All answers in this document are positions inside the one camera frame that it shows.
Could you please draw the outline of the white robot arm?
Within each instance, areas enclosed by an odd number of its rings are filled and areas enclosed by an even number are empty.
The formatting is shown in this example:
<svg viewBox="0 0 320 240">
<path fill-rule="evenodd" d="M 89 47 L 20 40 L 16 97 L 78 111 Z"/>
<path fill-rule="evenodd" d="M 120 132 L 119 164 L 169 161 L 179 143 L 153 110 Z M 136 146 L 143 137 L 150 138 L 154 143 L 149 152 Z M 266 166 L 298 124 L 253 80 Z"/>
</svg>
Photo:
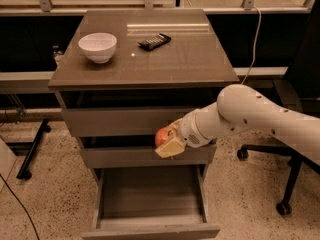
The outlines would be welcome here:
<svg viewBox="0 0 320 240">
<path fill-rule="evenodd" d="M 320 164 L 320 119 L 283 108 L 246 85 L 225 87 L 217 101 L 195 109 L 158 130 L 156 153 L 162 157 L 199 148 L 212 140 L 249 129 L 272 135 L 304 157 Z"/>
</svg>

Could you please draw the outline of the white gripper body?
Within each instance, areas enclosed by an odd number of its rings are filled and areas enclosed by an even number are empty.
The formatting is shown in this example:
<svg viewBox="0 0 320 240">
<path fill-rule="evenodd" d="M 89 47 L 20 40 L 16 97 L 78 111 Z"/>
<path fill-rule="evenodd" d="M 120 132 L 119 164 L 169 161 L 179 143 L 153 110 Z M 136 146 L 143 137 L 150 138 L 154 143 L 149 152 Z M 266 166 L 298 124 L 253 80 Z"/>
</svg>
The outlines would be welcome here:
<svg viewBox="0 0 320 240">
<path fill-rule="evenodd" d="M 206 109 L 195 109 L 181 119 L 178 135 L 186 146 L 199 148 L 213 141 L 212 138 L 204 136 L 199 130 L 200 121 L 205 118 L 206 112 Z"/>
</svg>

